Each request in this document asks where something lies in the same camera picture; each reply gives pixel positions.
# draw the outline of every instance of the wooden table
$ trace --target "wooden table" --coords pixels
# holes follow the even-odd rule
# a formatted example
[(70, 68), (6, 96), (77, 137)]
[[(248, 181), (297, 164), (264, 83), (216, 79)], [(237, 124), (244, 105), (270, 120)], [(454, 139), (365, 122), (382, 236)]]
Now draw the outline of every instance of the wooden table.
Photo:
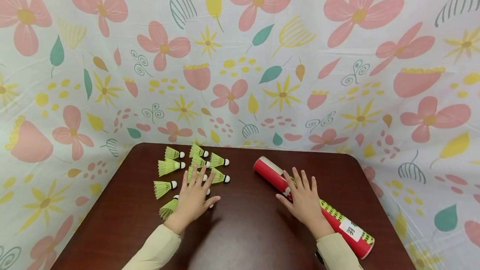
[[(190, 164), (189, 146), (184, 151)], [(213, 185), (221, 201), (192, 223), (179, 250), (164, 270), (316, 270), (315, 240), (275, 198), (275, 189), (253, 170), (262, 155), (287, 169), (315, 175), (319, 195), (376, 238), (370, 255), (361, 261), (366, 270), (414, 270), (379, 201), (357, 161), (346, 154), (205, 147), (230, 159), (219, 170), (231, 177)], [(162, 223), (158, 210), (180, 188), (156, 200), (153, 181), (164, 144), (136, 145), (113, 176), (53, 270), (120, 270)], [(176, 180), (183, 171), (161, 180)]]

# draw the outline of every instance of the yellow dot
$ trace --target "yellow dot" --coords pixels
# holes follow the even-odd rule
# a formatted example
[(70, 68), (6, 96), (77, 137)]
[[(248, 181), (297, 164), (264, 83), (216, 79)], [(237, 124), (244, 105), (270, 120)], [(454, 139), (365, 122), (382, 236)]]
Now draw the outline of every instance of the yellow dot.
[(150, 85), (154, 88), (160, 87), (160, 82), (158, 80), (151, 80)]
[(38, 106), (45, 106), (48, 103), (48, 95), (45, 93), (38, 93), (35, 96), (35, 102)]
[(68, 91), (61, 91), (59, 93), (59, 97), (60, 98), (66, 98), (68, 96), (68, 94), (69, 94)]

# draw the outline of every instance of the sleeve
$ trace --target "sleeve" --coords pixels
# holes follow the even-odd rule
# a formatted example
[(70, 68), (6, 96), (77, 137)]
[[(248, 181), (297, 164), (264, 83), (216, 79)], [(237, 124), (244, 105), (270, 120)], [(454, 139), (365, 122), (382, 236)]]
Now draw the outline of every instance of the sleeve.
[(164, 225), (160, 225), (123, 270), (158, 270), (172, 258), (179, 246), (180, 237)]
[(317, 240), (317, 249), (328, 270), (361, 270), (357, 256), (340, 233)]

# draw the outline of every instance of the yellow leaf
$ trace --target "yellow leaf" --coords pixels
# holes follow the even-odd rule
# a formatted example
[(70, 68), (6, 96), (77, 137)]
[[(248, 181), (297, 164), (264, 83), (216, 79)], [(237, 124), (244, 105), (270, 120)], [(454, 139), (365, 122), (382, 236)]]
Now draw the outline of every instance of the yellow leaf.
[(87, 113), (88, 122), (92, 128), (96, 131), (101, 131), (103, 129), (103, 120), (100, 117)]
[(442, 153), (440, 153), (440, 158), (448, 159), (452, 156), (461, 154), (467, 150), (468, 145), (470, 145), (470, 137), (468, 136), (468, 132), (465, 132), (449, 141), (449, 143), (443, 147)]

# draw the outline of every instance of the yellow flower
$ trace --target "yellow flower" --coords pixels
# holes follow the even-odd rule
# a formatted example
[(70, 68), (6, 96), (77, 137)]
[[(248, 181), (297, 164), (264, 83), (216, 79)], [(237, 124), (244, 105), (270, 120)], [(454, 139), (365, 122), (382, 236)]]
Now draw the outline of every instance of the yellow flower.
[(188, 118), (188, 116), (192, 117), (192, 119), (193, 119), (193, 115), (199, 116), (198, 113), (189, 110), (190, 106), (193, 105), (193, 101), (191, 101), (187, 106), (185, 106), (185, 100), (183, 99), (182, 94), (180, 94), (180, 104), (175, 99), (173, 101), (175, 102), (175, 105), (177, 105), (177, 107), (167, 107), (167, 109), (174, 112), (180, 112), (180, 115), (177, 120), (180, 120), (182, 117), (185, 117), (186, 121), (190, 123), (190, 119)]
[(6, 85), (5, 81), (3, 80), (3, 75), (0, 72), (0, 98), (1, 98), (1, 104), (3, 108), (6, 108), (9, 103), (13, 103), (16, 105), (17, 103), (13, 100), (13, 97), (17, 97), (18, 93), (13, 91), (13, 89), (16, 89), (18, 87), (18, 84), (9, 84)]
[(277, 81), (277, 91), (278, 93), (275, 93), (275, 92), (271, 92), (271, 91), (268, 91), (268, 90), (265, 90), (263, 89), (263, 92), (265, 92), (268, 96), (271, 96), (271, 97), (278, 97), (277, 99), (275, 99), (275, 101), (272, 103), (271, 106), (269, 106), (268, 108), (271, 108), (272, 106), (274, 106), (278, 101), (280, 101), (280, 111), (282, 111), (282, 106), (283, 106), (283, 101), (285, 100), (285, 103), (287, 103), (288, 106), (291, 106), (290, 105), (290, 100), (293, 100), (293, 101), (296, 101), (296, 102), (300, 102), (300, 99), (298, 99), (297, 97), (293, 97), (290, 95), (291, 92), (293, 92), (294, 90), (300, 88), (300, 85), (296, 85), (296, 86), (293, 86), (291, 87), (291, 89), (288, 88), (288, 85), (290, 84), (290, 74), (288, 74), (287, 76), (287, 79), (285, 80), (285, 83), (283, 85), (283, 90), (281, 90), (280, 88), (280, 82)]
[(200, 31), (200, 33), (202, 34), (203, 42), (202, 41), (195, 41), (195, 43), (197, 43), (198, 45), (205, 46), (205, 47), (203, 47), (202, 55), (208, 49), (208, 56), (210, 58), (212, 58), (212, 53), (211, 53), (210, 49), (212, 49), (214, 52), (217, 52), (217, 50), (215, 50), (215, 46), (221, 47), (220, 44), (212, 42), (215, 39), (215, 37), (217, 36), (217, 32), (215, 32), (211, 37), (210, 32), (208, 31), (208, 25), (207, 25), (206, 32), (205, 32), (207, 37), (205, 37), (205, 35), (201, 31)]
[(376, 111), (376, 112), (373, 112), (373, 113), (368, 113), (370, 111), (370, 107), (372, 106), (372, 103), (373, 103), (373, 99), (370, 100), (369, 103), (367, 103), (367, 105), (363, 109), (363, 112), (360, 111), (360, 109), (361, 109), (360, 105), (357, 105), (357, 114), (356, 115), (350, 115), (350, 114), (342, 113), (343, 117), (345, 117), (347, 119), (354, 120), (349, 125), (344, 127), (343, 129), (347, 129), (347, 128), (350, 128), (353, 125), (355, 125), (355, 128), (354, 128), (353, 131), (356, 131), (357, 128), (359, 127), (360, 123), (363, 125), (363, 127), (365, 127), (367, 125), (367, 122), (370, 122), (370, 123), (377, 122), (376, 120), (371, 120), (369, 118), (371, 118), (371, 117), (377, 115), (378, 113), (382, 112), (382, 110), (379, 110), (379, 111)]
[(38, 202), (25, 204), (23, 207), (27, 209), (35, 209), (36, 211), (27, 219), (27, 221), (25, 221), (22, 227), (20, 227), (18, 233), (26, 229), (33, 222), (35, 222), (35, 220), (37, 220), (37, 218), (40, 216), (42, 211), (43, 211), (43, 217), (46, 225), (48, 225), (48, 223), (50, 222), (50, 214), (48, 213), (48, 210), (53, 210), (54, 212), (57, 212), (57, 213), (63, 213), (63, 210), (60, 207), (53, 205), (53, 203), (57, 203), (65, 199), (65, 196), (60, 196), (60, 195), (63, 192), (65, 192), (65, 190), (68, 189), (71, 184), (66, 185), (66, 187), (64, 187), (57, 193), (53, 193), (55, 191), (56, 184), (57, 184), (57, 179), (54, 179), (50, 186), (50, 190), (48, 190), (48, 193), (46, 196), (39, 189), (32, 188), (33, 197)]
[(476, 46), (475, 43), (480, 41), (480, 37), (477, 38), (478, 34), (480, 33), (480, 26), (477, 27), (473, 33), (468, 35), (468, 31), (465, 30), (463, 34), (463, 38), (461, 40), (453, 40), (453, 39), (444, 39), (445, 43), (452, 46), (458, 46), (456, 49), (453, 49), (445, 58), (451, 56), (454, 53), (458, 52), (457, 57), (455, 58), (455, 63), (461, 58), (463, 52), (467, 53), (469, 58), (472, 57), (472, 49), (480, 52), (480, 47)]
[(105, 82), (102, 83), (102, 80), (100, 79), (100, 77), (98, 77), (98, 75), (94, 72), (93, 74), (95, 74), (95, 78), (97, 79), (97, 84), (95, 84), (95, 87), (97, 87), (97, 89), (100, 91), (100, 95), (98, 96), (97, 100), (95, 100), (95, 102), (99, 102), (101, 101), (102, 99), (105, 100), (105, 104), (107, 105), (107, 108), (108, 108), (108, 103), (110, 102), (111, 105), (115, 106), (113, 104), (113, 101), (111, 100), (110, 96), (113, 96), (115, 98), (118, 98), (119, 96), (117, 94), (115, 94), (113, 91), (123, 91), (122, 88), (120, 87), (108, 87), (108, 83), (110, 83), (110, 79), (111, 79), (111, 75), (108, 74), (107, 77), (105, 77)]

